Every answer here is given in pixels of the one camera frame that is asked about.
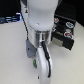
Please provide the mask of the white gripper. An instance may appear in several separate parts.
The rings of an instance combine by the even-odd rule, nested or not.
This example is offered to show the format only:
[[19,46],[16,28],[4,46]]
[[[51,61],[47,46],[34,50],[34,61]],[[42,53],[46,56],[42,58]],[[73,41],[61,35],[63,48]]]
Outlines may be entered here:
[[27,38],[29,58],[36,59],[40,80],[50,80],[52,76],[52,59],[48,49],[51,31],[29,30]]

